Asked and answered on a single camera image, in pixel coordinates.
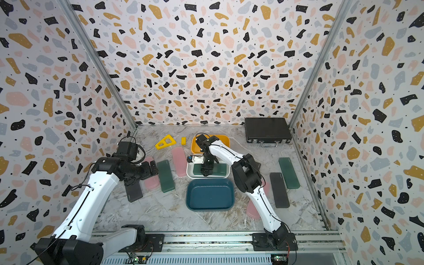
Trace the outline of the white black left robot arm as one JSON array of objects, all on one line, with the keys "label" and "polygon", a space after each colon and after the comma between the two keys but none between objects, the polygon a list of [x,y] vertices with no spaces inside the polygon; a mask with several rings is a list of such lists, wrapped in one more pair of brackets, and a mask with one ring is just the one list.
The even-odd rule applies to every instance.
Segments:
[{"label": "white black left robot arm", "polygon": [[89,181],[76,205],[49,238],[34,246],[44,265],[99,265],[121,251],[137,252],[154,247],[143,225],[125,225],[101,239],[91,239],[95,222],[120,181],[137,184],[150,178],[149,162],[136,165],[124,158],[102,157],[93,166]]}]

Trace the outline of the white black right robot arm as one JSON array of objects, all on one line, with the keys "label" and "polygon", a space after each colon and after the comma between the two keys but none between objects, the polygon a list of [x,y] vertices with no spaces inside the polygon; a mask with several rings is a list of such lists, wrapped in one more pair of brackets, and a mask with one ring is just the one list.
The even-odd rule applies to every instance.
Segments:
[{"label": "white black right robot arm", "polygon": [[231,167],[237,188],[250,198],[259,213],[266,235],[267,247],[273,250],[297,251],[298,245],[294,234],[287,224],[277,216],[265,195],[263,189],[266,181],[260,173],[254,157],[251,154],[242,155],[230,149],[216,136],[199,134],[196,136],[195,142],[203,153],[201,175],[210,176],[214,166],[220,161]]}]

